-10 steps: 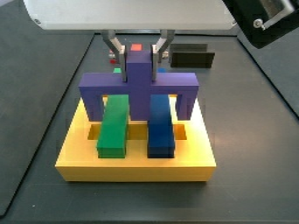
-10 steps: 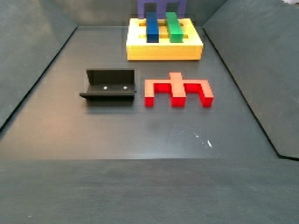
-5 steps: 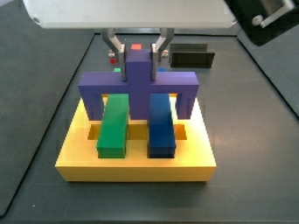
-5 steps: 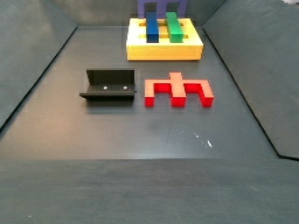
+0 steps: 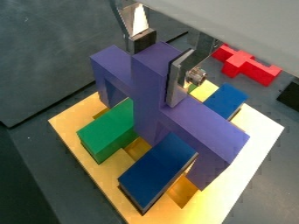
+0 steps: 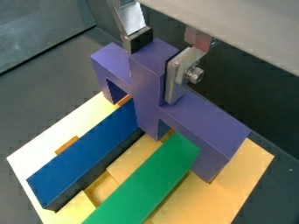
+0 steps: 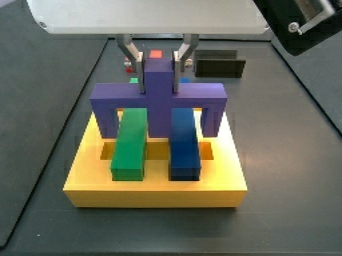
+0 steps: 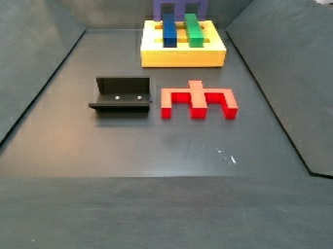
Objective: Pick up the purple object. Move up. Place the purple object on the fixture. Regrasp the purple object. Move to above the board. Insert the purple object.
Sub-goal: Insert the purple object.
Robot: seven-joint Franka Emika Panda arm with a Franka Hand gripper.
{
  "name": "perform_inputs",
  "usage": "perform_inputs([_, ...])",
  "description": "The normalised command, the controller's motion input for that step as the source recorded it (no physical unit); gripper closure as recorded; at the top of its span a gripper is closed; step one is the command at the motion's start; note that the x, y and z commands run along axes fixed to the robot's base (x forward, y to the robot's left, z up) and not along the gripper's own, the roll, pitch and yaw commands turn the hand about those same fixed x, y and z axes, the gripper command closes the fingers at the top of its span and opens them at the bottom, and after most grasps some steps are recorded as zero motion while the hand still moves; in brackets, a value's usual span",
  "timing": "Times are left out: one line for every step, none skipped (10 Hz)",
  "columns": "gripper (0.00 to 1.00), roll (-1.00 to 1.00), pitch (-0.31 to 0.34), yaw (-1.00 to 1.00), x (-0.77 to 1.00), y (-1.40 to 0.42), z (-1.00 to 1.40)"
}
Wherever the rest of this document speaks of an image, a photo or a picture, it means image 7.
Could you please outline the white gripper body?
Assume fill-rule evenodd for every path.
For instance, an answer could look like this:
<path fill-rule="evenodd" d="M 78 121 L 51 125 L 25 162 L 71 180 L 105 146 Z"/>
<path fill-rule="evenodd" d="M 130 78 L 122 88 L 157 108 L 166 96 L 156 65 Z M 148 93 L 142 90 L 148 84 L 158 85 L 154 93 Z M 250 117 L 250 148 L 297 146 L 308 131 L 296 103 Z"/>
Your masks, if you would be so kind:
<path fill-rule="evenodd" d="M 261 34 L 253 0 L 27 0 L 51 34 Z"/>

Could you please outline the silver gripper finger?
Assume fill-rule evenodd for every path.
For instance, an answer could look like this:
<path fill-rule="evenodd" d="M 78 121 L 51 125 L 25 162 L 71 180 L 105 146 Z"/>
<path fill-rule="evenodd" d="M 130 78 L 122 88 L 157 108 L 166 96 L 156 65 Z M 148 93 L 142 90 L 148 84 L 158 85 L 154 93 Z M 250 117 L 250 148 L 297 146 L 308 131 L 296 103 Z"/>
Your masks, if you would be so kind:
<path fill-rule="evenodd" d="M 133 36 L 130 34 L 118 34 L 117 35 L 118 47 L 122 50 L 125 56 L 132 62 L 132 67 L 134 73 L 138 75 L 140 82 L 140 92 L 146 93 L 145 81 L 144 81 L 144 60 L 145 53 L 141 52 L 133 42 Z"/>
<path fill-rule="evenodd" d="M 186 68 L 186 60 L 192 56 L 196 48 L 200 44 L 200 35 L 198 34 L 185 34 L 184 43 L 177 51 L 173 52 L 173 64 L 174 64 L 174 87 L 173 91 L 180 91 L 180 79 L 181 73 Z"/>

